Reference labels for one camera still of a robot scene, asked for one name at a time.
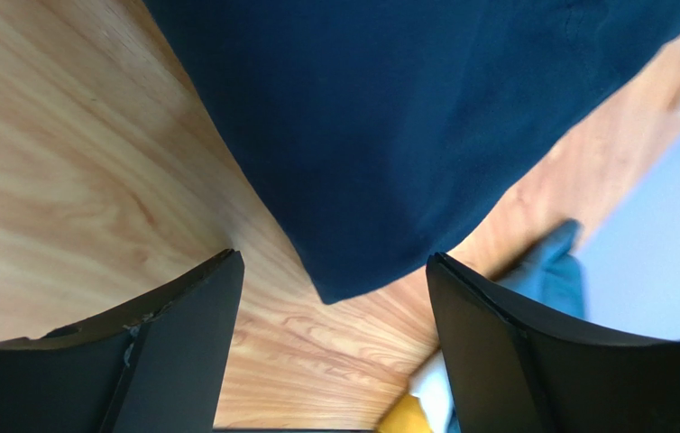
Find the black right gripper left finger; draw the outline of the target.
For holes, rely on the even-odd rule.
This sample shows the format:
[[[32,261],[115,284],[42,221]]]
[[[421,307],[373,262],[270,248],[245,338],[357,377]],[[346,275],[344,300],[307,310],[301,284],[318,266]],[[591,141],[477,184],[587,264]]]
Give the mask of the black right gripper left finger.
[[[225,250],[37,339],[0,342],[0,432],[208,432],[244,280]]]

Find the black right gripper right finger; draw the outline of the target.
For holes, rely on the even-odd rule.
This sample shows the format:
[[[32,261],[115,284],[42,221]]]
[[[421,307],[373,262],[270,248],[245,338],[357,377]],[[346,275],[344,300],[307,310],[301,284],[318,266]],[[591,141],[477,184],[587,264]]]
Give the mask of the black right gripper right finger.
[[[573,318],[452,257],[427,284],[464,432],[680,432],[680,341]]]

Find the navy blue t shirt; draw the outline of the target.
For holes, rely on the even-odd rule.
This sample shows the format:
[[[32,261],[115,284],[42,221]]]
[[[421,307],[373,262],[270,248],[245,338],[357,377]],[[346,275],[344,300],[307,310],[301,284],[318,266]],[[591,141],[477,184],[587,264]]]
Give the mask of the navy blue t shirt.
[[[150,1],[326,304],[459,245],[680,1]]]

